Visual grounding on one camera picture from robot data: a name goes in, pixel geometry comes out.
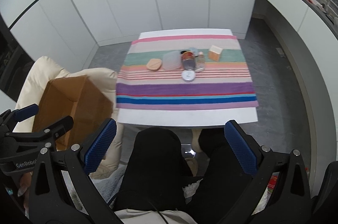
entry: green stripe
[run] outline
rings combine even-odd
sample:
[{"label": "green stripe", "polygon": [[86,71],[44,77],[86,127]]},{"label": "green stripe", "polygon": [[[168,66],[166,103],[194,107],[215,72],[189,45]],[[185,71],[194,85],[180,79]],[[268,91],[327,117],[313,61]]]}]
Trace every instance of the green stripe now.
[{"label": "green stripe", "polygon": [[[214,62],[208,58],[208,49],[199,50],[204,53],[206,62]],[[165,53],[172,51],[128,53],[124,66],[146,65],[152,58],[162,59]],[[219,62],[245,62],[242,50],[223,50]]]}]

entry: table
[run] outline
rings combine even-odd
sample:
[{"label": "table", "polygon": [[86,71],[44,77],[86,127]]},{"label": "table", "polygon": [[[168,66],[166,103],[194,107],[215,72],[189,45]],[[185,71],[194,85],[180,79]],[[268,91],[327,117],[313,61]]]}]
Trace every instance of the table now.
[{"label": "table", "polygon": [[[179,29],[141,33],[139,39],[176,35],[233,35],[229,29]],[[117,121],[138,126],[206,128],[223,127],[229,120],[237,123],[258,121],[255,107],[212,110],[145,110],[120,108]]]}]

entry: brown cardboard box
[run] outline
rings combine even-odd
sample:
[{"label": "brown cardboard box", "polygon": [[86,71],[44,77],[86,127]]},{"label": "brown cardboard box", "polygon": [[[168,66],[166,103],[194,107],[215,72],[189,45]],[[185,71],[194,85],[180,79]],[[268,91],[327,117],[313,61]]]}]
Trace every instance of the brown cardboard box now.
[{"label": "brown cardboard box", "polygon": [[56,141],[58,150],[82,143],[112,115],[113,104],[87,76],[57,78],[47,83],[35,116],[33,131],[40,131],[70,115],[73,128]]}]

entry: black pants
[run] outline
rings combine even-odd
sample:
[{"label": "black pants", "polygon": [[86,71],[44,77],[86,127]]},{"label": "black pants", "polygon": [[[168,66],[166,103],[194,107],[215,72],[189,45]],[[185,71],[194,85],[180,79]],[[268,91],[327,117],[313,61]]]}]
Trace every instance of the black pants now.
[{"label": "black pants", "polygon": [[181,154],[181,143],[170,130],[149,128],[137,134],[114,210],[180,210],[198,224],[216,224],[251,182],[244,173],[223,129],[204,129],[201,149],[210,158],[209,166],[191,202],[185,204],[182,187],[192,173]]}]

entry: fingernail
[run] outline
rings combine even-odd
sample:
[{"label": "fingernail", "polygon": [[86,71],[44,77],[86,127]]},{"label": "fingernail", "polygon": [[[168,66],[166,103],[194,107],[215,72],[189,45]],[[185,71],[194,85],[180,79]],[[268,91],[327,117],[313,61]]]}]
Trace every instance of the fingernail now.
[{"label": "fingernail", "polygon": [[28,186],[26,184],[23,184],[19,189],[18,189],[18,194],[17,196],[20,197],[22,196],[28,189]]}]

